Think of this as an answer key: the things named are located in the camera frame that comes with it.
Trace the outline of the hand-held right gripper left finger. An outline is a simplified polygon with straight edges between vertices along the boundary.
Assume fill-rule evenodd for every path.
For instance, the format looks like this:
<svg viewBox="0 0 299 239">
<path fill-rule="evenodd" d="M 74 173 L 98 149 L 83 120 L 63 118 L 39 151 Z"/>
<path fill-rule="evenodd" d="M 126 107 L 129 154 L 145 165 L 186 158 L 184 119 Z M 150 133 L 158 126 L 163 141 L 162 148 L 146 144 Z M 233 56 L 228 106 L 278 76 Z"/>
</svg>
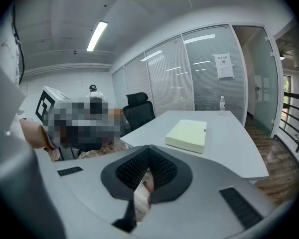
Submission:
<svg viewBox="0 0 299 239">
<path fill-rule="evenodd" d="M 148 239 L 137 230 L 127 233 L 112 226 L 124 216 L 128 202 L 113 198 L 101 181 L 104 167 L 137 149 L 58 162 L 52 162 L 46 151 L 35 150 L 40 175 L 66 239 Z"/>
</svg>

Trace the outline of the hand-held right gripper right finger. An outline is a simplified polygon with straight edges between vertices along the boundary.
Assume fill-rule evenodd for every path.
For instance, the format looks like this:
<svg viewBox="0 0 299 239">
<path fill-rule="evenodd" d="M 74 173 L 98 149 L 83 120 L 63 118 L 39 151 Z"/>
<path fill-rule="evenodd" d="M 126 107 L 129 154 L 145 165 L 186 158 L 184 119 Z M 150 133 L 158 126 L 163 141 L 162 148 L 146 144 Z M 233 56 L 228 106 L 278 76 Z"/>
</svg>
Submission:
<svg viewBox="0 0 299 239">
<path fill-rule="evenodd" d="M 192 182 L 176 200 L 152 204 L 136 228 L 142 239 L 228 239 L 256 237 L 272 201 L 224 165 L 166 147 L 159 150 L 186 163 Z"/>
</svg>

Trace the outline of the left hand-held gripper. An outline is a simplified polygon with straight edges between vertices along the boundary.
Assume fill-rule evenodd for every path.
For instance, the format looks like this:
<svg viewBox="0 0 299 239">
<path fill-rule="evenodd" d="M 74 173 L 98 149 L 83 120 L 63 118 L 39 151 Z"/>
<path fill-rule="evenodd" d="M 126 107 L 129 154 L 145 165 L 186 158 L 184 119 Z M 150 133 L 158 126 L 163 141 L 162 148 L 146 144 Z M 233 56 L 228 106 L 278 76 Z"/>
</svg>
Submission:
<svg viewBox="0 0 299 239">
<path fill-rule="evenodd" d="M 75 148 L 63 147 L 59 143 L 55 146 L 52 143 L 53 122 L 49 120 L 52 119 L 50 114 L 53 112 L 55 106 L 59 107 L 61 103 L 69 103 L 71 101 L 71 98 L 61 91 L 48 86 L 43 87 L 35 115 L 48 137 L 48 147 L 44 149 L 48 152 L 51 160 L 74 160 L 79 156 L 79 150 Z"/>
</svg>

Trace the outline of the pale yellow paper sheet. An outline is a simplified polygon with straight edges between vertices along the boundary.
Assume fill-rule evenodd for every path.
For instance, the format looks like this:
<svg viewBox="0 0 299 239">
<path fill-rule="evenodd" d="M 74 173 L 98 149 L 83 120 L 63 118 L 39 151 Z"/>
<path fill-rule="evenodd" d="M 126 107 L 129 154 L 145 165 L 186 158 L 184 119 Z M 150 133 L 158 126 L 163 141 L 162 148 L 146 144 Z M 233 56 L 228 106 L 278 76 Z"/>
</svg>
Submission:
<svg viewBox="0 0 299 239">
<path fill-rule="evenodd" d="M 207 123 L 196 120 L 180 120 L 165 136 L 165 144 L 202 154 L 205 147 Z"/>
</svg>

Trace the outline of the person's left forearm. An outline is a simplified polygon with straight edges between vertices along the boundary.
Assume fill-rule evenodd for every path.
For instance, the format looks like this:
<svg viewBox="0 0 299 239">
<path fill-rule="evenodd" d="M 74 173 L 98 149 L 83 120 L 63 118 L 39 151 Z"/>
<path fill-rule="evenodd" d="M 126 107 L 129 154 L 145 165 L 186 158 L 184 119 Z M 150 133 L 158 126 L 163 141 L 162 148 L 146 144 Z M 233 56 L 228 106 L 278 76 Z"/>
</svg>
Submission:
<svg viewBox="0 0 299 239">
<path fill-rule="evenodd" d="M 25 140 L 33 148 L 47 148 L 54 150 L 56 146 L 49 139 L 48 133 L 42 127 L 41 124 L 36 122 L 31 122 L 27 119 L 19 120 Z"/>
</svg>

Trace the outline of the person's right hand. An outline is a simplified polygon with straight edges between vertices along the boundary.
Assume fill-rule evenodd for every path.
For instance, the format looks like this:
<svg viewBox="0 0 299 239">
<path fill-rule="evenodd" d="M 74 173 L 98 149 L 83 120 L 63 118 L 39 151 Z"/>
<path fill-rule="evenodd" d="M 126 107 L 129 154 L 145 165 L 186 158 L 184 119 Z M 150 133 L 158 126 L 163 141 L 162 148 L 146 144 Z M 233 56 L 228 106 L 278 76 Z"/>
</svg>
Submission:
<svg viewBox="0 0 299 239">
<path fill-rule="evenodd" d="M 146 182 L 146 188 L 149 192 L 149 196 L 148 196 L 148 204 L 151 205 L 150 202 L 150 198 L 151 198 L 151 194 L 154 192 L 154 183 L 153 183 L 153 179 L 149 179 Z"/>
</svg>

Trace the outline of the person's white shirt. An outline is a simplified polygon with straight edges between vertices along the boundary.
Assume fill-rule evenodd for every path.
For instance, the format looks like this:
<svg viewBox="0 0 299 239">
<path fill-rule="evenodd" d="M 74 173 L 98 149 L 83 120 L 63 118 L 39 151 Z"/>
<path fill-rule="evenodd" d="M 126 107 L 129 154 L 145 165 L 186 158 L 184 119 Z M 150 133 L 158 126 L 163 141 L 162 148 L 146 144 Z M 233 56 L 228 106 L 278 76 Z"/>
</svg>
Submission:
<svg viewBox="0 0 299 239">
<path fill-rule="evenodd" d="M 20 51 L 13 20 L 13 5 L 10 5 L 0 19 L 0 118 L 10 135 L 25 141 L 19 121 L 24 96 L 19 89 Z"/>
</svg>

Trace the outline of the long ceiling light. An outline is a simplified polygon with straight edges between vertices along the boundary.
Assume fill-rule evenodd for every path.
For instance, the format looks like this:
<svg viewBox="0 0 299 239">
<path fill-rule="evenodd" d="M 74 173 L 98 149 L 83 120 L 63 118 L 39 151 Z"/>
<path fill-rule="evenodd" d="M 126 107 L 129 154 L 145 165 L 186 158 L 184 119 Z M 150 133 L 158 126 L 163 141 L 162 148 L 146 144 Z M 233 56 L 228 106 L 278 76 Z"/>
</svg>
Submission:
<svg viewBox="0 0 299 239">
<path fill-rule="evenodd" d="M 87 47 L 87 51 L 88 52 L 92 52 L 99 40 L 99 38 L 101 37 L 103 31 L 106 29 L 108 23 L 105 21 L 99 21 L 97 27 L 94 30 L 94 33 L 89 41 L 88 47 Z"/>
</svg>

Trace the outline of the black mesh office chair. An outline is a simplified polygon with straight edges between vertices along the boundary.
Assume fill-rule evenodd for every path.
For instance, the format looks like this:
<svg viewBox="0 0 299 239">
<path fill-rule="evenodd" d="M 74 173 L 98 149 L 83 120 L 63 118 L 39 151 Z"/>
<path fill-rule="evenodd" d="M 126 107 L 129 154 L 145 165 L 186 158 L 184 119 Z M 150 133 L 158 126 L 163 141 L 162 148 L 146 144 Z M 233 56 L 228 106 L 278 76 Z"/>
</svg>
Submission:
<svg viewBox="0 0 299 239">
<path fill-rule="evenodd" d="M 134 131 L 155 119 L 152 102 L 144 92 L 126 95 L 128 105 L 123 108 L 123 114 Z"/>
</svg>

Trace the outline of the glass door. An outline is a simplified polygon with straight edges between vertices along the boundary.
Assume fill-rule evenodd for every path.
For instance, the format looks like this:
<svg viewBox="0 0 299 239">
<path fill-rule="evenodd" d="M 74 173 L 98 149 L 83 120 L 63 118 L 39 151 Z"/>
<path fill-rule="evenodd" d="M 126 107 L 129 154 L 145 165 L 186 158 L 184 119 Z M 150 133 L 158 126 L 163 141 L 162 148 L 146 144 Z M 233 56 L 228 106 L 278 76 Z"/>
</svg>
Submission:
<svg viewBox="0 0 299 239">
<path fill-rule="evenodd" d="M 278 103 L 278 76 L 274 51 L 265 30 L 257 27 L 248 42 L 254 69 L 255 107 L 253 122 L 270 136 Z"/>
</svg>

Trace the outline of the white paper notice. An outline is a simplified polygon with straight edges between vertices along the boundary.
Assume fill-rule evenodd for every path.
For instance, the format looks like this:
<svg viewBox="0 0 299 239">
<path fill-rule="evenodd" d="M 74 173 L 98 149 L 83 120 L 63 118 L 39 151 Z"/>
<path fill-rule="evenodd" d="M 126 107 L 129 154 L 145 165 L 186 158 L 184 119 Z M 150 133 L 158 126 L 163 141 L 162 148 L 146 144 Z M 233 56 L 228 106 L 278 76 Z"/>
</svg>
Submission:
<svg viewBox="0 0 299 239">
<path fill-rule="evenodd" d="M 217 79 L 221 78 L 235 78 L 233 71 L 233 63 L 231 61 L 230 53 L 213 54 L 215 60 L 215 67 L 217 70 Z"/>
</svg>

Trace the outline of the black metal railing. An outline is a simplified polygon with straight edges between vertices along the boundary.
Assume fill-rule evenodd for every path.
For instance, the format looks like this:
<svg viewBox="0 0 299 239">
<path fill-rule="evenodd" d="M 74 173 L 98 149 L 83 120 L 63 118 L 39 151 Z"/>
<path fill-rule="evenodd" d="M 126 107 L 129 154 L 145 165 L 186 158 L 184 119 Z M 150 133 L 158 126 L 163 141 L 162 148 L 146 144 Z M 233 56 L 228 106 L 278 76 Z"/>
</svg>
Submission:
<svg viewBox="0 0 299 239">
<path fill-rule="evenodd" d="M 299 152 L 299 94 L 284 92 L 279 129 L 296 144 L 296 152 Z"/>
</svg>

